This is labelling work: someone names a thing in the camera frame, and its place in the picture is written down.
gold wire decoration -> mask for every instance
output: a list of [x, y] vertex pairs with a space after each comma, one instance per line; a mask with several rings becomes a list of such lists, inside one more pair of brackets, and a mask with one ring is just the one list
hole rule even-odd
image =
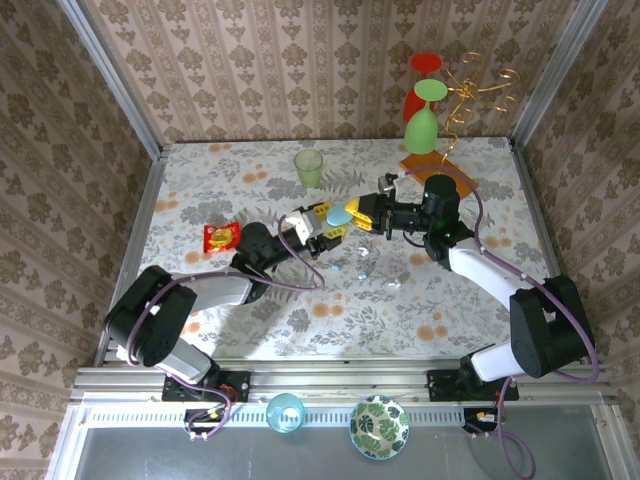
[[499, 112], [506, 112], [517, 103], [515, 97], [511, 95], [504, 97], [501, 104], [495, 104], [482, 99], [481, 94], [515, 85], [520, 81], [520, 74], [518, 72], [511, 68], [502, 68], [499, 70], [498, 75], [506, 80], [504, 83], [494, 85], [492, 87], [479, 87], [476, 82], [478, 80], [478, 76], [482, 72], [482, 67], [484, 66], [483, 55], [477, 52], [465, 52], [460, 56], [460, 60], [462, 60], [462, 63], [469, 65], [470, 67], [474, 67], [474, 64], [477, 66], [472, 69], [469, 76], [462, 82], [459, 82], [446, 66], [444, 67], [447, 75], [449, 75], [449, 77], [456, 83], [455, 87], [448, 88], [450, 92], [458, 95], [458, 100], [444, 124], [444, 130], [451, 135], [451, 141], [449, 142], [449, 146], [442, 158], [443, 163], [458, 142], [458, 134], [452, 128], [452, 124], [461, 125], [473, 120], [473, 110], [465, 106], [468, 100], [475, 100], [476, 102], [480, 102], [482, 105]]

metal frame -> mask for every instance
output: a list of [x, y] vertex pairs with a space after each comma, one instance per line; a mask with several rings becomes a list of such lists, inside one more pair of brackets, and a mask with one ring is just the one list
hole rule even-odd
[[81, 0], [60, 0], [59, 3], [78, 32], [85, 47], [87, 47], [89, 55], [91, 55], [93, 62], [107, 82], [118, 105], [120, 105], [120, 108], [129, 119], [149, 157], [151, 157], [152, 161], [158, 160], [160, 157], [160, 141], [127, 86], [124, 75], [117, 67], [117, 62], [113, 59], [107, 43], [99, 34], [100, 30], [91, 19], [91, 15], [87, 13], [86, 7]]
[[[140, 199], [138, 213], [136, 214], [136, 219], [133, 223], [131, 236], [129, 237], [129, 243], [127, 244], [124, 259], [122, 260], [122, 268], [118, 274], [118, 280], [116, 281], [113, 296], [111, 297], [109, 309], [116, 304], [138, 276], [138, 268], [140, 267], [142, 254], [144, 253], [144, 245], [147, 240], [149, 225], [151, 225], [153, 209], [158, 199], [158, 194], [160, 193], [162, 179], [164, 178], [164, 170], [167, 164], [166, 159], [168, 155], [169, 150], [163, 150], [160, 159], [151, 164], [147, 183], [145, 184], [144, 192]], [[103, 331], [100, 336], [100, 341], [98, 342], [98, 350], [93, 362], [94, 367], [102, 366], [108, 345], [109, 336]]]
[[531, 177], [529, 176], [529, 171], [527, 170], [527, 166], [522, 155], [522, 150], [518, 143], [516, 143], [512, 139], [509, 139], [509, 146], [511, 147], [513, 161], [516, 164], [516, 170], [518, 171], [518, 175], [520, 176], [522, 190], [524, 190], [524, 196], [527, 200], [527, 204], [529, 205], [531, 217], [533, 218], [533, 226], [535, 227], [536, 233], [538, 234], [538, 239], [540, 240], [542, 254], [544, 255], [545, 261], [547, 262], [549, 274], [555, 277], [556, 275], [560, 275], [561, 273], [560, 265], [553, 249], [553, 242], [551, 241], [551, 236], [549, 235], [549, 230], [547, 229], [544, 215], [542, 214], [542, 209], [540, 208], [540, 203], [538, 202], [538, 197], [536, 195], [535, 189], [533, 188], [533, 182], [531, 181]]
[[613, 478], [640, 478], [638, 459], [620, 407], [594, 405], [591, 411]]
[[580, 0], [558, 46], [522, 112], [511, 138], [524, 148], [549, 107], [569, 68], [582, 50], [607, 0]]
[[[486, 402], [432, 403], [425, 386], [427, 370], [456, 368], [456, 360], [333, 360], [254, 361], [222, 360], [222, 368], [252, 372], [251, 393], [245, 418], [235, 427], [264, 425], [262, 416], [268, 401], [282, 391], [298, 395], [309, 413], [312, 427], [342, 426], [344, 415], [362, 397], [387, 394], [401, 399], [407, 411], [425, 418], [461, 406]], [[563, 369], [576, 376], [588, 376], [590, 365], [573, 364]], [[160, 401], [164, 375], [155, 369], [129, 368], [123, 364], [104, 368], [83, 368], [78, 372], [60, 438], [52, 457], [49, 479], [73, 478], [91, 428], [174, 427], [181, 428], [181, 414], [202, 403]], [[591, 406], [598, 435], [614, 479], [635, 479], [637, 464], [615, 391], [608, 385], [607, 372], [594, 385], [567, 382], [554, 375], [518, 380], [521, 400], [507, 402], [508, 408], [530, 406]]]

green cup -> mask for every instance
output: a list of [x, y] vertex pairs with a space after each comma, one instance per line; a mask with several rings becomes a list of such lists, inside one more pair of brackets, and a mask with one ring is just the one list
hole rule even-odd
[[300, 182], [305, 187], [317, 187], [322, 178], [322, 154], [312, 148], [296, 153], [293, 164], [296, 166]]

blue object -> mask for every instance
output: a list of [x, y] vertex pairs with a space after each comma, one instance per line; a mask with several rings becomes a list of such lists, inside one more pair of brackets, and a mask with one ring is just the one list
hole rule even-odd
[[332, 227], [341, 227], [351, 221], [353, 215], [344, 209], [343, 205], [335, 205], [327, 211], [327, 223]]
[[267, 406], [267, 423], [278, 433], [292, 433], [304, 422], [304, 405], [298, 397], [281, 393]]

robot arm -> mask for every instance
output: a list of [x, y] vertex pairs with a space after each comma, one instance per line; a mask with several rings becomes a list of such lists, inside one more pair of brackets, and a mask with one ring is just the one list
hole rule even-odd
[[[286, 216], [293, 228], [283, 232], [287, 244], [297, 253], [312, 258], [342, 243], [347, 227], [325, 228], [329, 203], [300, 208]], [[217, 387], [217, 364], [193, 345], [180, 338], [190, 314], [221, 305], [243, 305], [256, 301], [268, 285], [246, 278], [271, 280], [273, 271], [291, 253], [277, 235], [271, 236], [262, 223], [249, 223], [242, 229], [230, 267], [216, 276], [190, 282], [189, 287], [174, 284], [164, 294], [135, 335], [132, 356], [146, 367], [158, 367], [191, 385]], [[127, 358], [125, 345], [133, 326], [154, 296], [172, 282], [189, 274], [170, 274], [158, 266], [148, 267], [109, 312], [105, 330], [118, 344], [118, 356]]]
[[[474, 233], [459, 219], [460, 196], [452, 178], [430, 177], [420, 204], [395, 201], [397, 178], [392, 174], [380, 177], [377, 194], [359, 197], [346, 205], [354, 216], [353, 223], [371, 233], [386, 234], [387, 239], [391, 239], [393, 230], [423, 233], [422, 244], [432, 260], [470, 279], [510, 312], [509, 342], [461, 359], [457, 378], [471, 395], [504, 377], [526, 373], [539, 378], [588, 354], [579, 334], [549, 299], [484, 255]], [[559, 275], [547, 279], [544, 287], [567, 307], [593, 344], [573, 281]], [[553, 320], [548, 321], [545, 312], [552, 314]]]

